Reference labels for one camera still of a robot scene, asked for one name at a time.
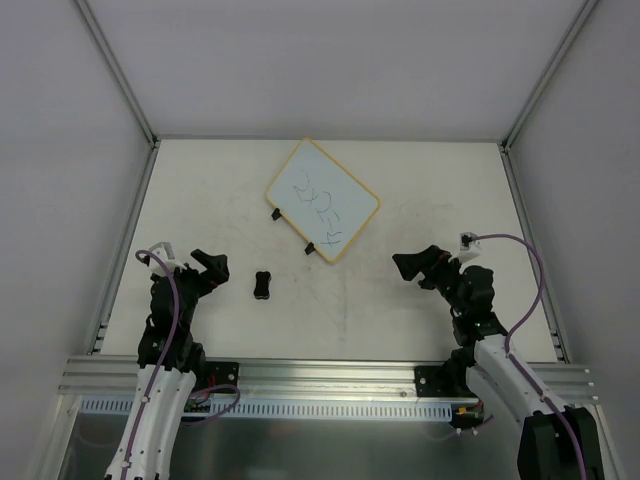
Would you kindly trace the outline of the black whiteboard eraser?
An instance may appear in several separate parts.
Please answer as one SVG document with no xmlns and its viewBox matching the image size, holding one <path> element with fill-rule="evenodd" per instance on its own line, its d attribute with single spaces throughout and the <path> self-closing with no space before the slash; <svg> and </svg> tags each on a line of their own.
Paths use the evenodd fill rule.
<svg viewBox="0 0 640 480">
<path fill-rule="evenodd" d="M 272 275 L 269 271 L 258 271 L 255 274 L 254 298 L 257 300 L 268 300 L 270 298 L 270 283 Z"/>
</svg>

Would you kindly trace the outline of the yellow framed whiteboard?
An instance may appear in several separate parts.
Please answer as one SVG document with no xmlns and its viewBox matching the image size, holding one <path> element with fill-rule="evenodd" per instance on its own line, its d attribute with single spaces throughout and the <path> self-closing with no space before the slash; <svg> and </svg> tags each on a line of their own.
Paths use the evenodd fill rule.
<svg viewBox="0 0 640 480">
<path fill-rule="evenodd" d="M 329 263 L 346 253 L 380 208 L 371 189 L 308 138 L 295 146 L 266 199 Z"/>
</svg>

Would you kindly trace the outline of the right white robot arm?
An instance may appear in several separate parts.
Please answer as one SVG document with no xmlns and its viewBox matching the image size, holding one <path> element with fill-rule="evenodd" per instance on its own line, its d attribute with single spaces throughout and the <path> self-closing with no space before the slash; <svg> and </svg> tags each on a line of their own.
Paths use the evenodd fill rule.
<svg viewBox="0 0 640 480">
<path fill-rule="evenodd" d="M 458 345 L 439 368 L 414 370 L 417 395 L 471 394 L 490 416 L 507 421 L 522 479 L 603 478 L 595 419 L 556 395 L 512 346 L 493 309 L 493 271 L 464 266 L 461 256 L 436 245 L 392 259 L 404 280 L 444 298 Z"/>
</svg>

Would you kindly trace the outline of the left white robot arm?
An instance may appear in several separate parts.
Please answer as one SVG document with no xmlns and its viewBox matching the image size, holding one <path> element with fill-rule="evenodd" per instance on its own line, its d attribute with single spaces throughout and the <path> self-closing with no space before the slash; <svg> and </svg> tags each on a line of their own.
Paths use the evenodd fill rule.
<svg viewBox="0 0 640 480">
<path fill-rule="evenodd" d="M 150 313 L 138 345 L 135 396 L 106 479 L 167 479 L 184 407 L 208 381 L 191 324 L 199 300 L 229 280 L 228 258 L 200 249 L 190 256 L 202 270 L 178 261 L 167 242 L 135 253 L 151 270 Z"/>
</svg>

